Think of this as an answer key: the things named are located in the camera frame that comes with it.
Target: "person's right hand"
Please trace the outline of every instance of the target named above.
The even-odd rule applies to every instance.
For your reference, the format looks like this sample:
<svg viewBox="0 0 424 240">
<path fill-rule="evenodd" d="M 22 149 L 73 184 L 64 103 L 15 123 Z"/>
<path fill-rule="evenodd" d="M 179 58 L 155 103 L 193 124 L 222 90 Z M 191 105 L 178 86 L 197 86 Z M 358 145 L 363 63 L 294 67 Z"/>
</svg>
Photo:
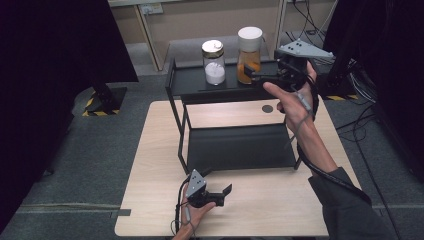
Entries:
<svg viewBox="0 0 424 240">
<path fill-rule="evenodd" d="M 306 69 L 308 71 L 309 76 L 315 82 L 317 74 L 309 62 L 307 62 Z M 297 128 L 300 127 L 299 124 L 301 124 L 302 121 L 305 120 L 305 118 L 309 114 L 300 102 L 299 98 L 297 97 L 297 94 L 295 92 L 289 93 L 287 91 L 284 91 L 277 85 L 269 82 L 265 82 L 263 87 L 267 92 L 269 92 L 271 95 L 280 100 L 280 102 L 277 104 L 277 109 L 286 114 L 287 127 L 292 130 L 292 132 L 296 132 Z M 298 92 L 302 94 L 305 100 L 309 103 L 309 105 L 313 107 L 311 87 L 307 82 L 303 85 L 301 89 L 298 90 Z M 312 115 L 309 115 L 310 117 L 305 120 L 306 122 L 312 122 Z"/>
</svg>

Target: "gray carpet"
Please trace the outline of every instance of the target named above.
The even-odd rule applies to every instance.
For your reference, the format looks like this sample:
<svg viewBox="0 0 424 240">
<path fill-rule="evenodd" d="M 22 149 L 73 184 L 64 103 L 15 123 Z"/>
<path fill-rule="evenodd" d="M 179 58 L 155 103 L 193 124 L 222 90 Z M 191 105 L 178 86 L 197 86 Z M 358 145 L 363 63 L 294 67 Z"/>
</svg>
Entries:
<svg viewBox="0 0 424 240">
<path fill-rule="evenodd" d="M 117 211 L 149 104 L 167 100 L 165 73 L 140 76 L 139 83 L 109 84 L 111 88 L 128 88 L 121 111 L 115 116 L 83 117 L 92 90 L 78 95 L 73 110 L 75 118 L 52 163 L 54 174 L 34 184 L 0 235 L 1 240 L 121 239 L 114 233 Z M 368 106 L 357 105 L 362 102 L 363 99 L 324 104 L 338 127 L 356 120 Z M 378 119 L 370 118 L 361 124 L 364 127 L 357 130 L 357 135 L 364 139 L 359 144 L 402 239 L 422 239 L 424 185 L 410 174 Z M 340 129 L 339 133 L 359 182 L 395 235 L 389 212 L 348 130 L 351 127 Z"/>
</svg>

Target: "wooden table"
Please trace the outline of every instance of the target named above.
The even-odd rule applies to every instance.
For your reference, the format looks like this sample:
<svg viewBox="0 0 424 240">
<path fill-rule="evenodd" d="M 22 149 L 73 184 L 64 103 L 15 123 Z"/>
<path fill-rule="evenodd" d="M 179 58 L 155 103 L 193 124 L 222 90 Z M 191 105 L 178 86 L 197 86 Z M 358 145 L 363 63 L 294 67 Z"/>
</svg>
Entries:
<svg viewBox="0 0 424 240">
<path fill-rule="evenodd" d="M 190 106 L 196 127 L 229 126 L 283 121 L 277 100 Z M 180 111 L 181 102 L 177 101 Z M 272 113 L 262 111 L 274 107 Z M 359 186 L 327 109 L 321 101 L 316 126 L 329 152 Z M 146 118 L 115 233 L 119 236 L 172 236 L 178 189 L 186 178 L 177 156 L 179 132 L 168 101 L 153 102 Z M 224 207 L 216 207 L 202 220 L 196 236 L 326 236 L 321 204 L 302 163 L 292 168 L 217 171 L 206 176 L 209 192 L 232 192 Z"/>
</svg>

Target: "glass jar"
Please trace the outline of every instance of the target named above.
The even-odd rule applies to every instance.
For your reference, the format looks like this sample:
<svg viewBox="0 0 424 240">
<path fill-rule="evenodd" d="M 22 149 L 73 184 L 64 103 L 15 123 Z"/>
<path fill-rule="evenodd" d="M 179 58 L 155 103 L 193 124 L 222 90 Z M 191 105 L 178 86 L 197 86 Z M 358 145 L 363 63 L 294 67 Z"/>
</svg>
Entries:
<svg viewBox="0 0 424 240">
<path fill-rule="evenodd" d="M 245 27 L 238 32 L 239 56 L 237 60 L 237 79 L 243 84 L 251 84 L 252 79 L 244 74 L 244 65 L 261 70 L 262 30 L 257 27 Z"/>
<path fill-rule="evenodd" d="M 202 54 L 206 82 L 212 85 L 218 85 L 224 82 L 224 45 L 218 40 L 206 41 L 202 45 Z"/>
</svg>

